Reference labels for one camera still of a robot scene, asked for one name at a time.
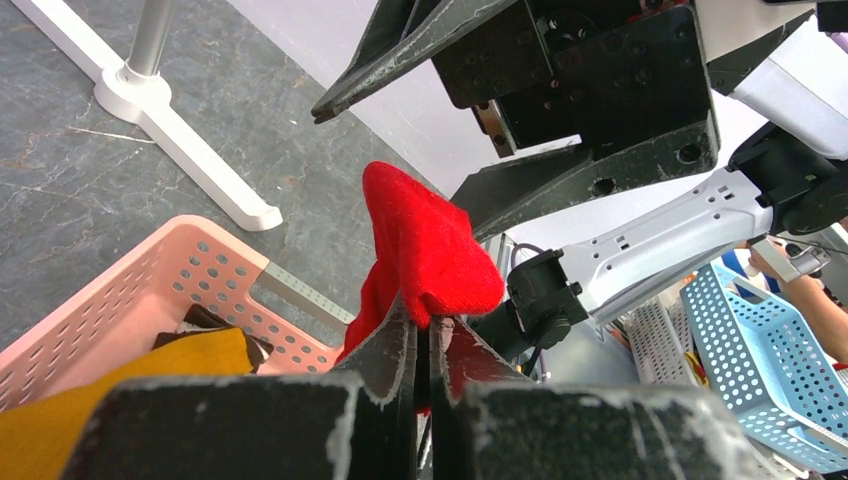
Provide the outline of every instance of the human arm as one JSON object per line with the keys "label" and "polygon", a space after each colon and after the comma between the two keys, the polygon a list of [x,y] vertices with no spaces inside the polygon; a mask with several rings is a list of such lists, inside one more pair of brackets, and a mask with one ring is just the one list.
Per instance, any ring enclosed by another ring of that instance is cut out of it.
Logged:
{"label": "human arm", "polygon": [[[773,278],[774,270],[755,251],[751,265]],[[818,282],[804,275],[789,283],[781,282],[789,302],[801,312],[825,353],[840,363],[848,363],[848,312],[835,304]]]}

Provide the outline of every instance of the marble floor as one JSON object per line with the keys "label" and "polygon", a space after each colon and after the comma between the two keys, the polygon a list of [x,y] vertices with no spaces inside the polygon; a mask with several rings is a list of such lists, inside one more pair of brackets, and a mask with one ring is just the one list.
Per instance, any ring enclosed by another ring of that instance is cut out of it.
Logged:
{"label": "marble floor", "polygon": [[[125,57],[142,2],[69,0]],[[353,115],[315,126],[323,89],[225,0],[180,2],[161,66],[172,105],[284,223],[239,230],[92,82],[0,0],[0,349],[168,219],[210,218],[355,313],[373,262],[360,174],[409,167]],[[279,313],[332,343],[288,306]]]}

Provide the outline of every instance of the red cloth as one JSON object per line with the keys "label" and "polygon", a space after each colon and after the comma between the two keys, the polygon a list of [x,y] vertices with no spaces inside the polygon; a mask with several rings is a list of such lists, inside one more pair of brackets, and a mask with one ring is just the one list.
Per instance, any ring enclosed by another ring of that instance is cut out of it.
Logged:
{"label": "red cloth", "polygon": [[419,328],[431,315],[481,314],[500,303],[504,284],[474,241],[468,215],[415,179],[382,162],[362,176],[377,261],[362,285],[359,315],[339,360],[377,328],[400,291]]}

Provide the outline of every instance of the pink plastic basket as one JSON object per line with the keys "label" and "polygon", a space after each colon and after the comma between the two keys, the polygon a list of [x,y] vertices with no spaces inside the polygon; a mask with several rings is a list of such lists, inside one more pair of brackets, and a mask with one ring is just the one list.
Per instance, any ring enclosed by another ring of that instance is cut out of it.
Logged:
{"label": "pink plastic basket", "polygon": [[144,355],[194,303],[274,344],[260,374],[329,369],[341,348],[253,300],[256,282],[336,332],[352,319],[209,220],[176,217],[0,353],[0,411],[91,383]]}

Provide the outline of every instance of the light blue plastic basket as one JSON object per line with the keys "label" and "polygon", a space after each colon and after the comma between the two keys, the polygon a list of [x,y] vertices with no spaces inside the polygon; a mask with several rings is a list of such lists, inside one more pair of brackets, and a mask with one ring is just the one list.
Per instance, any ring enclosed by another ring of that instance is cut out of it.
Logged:
{"label": "light blue plastic basket", "polygon": [[721,265],[681,297],[710,388],[746,434],[820,473],[848,468],[848,393],[801,314]]}

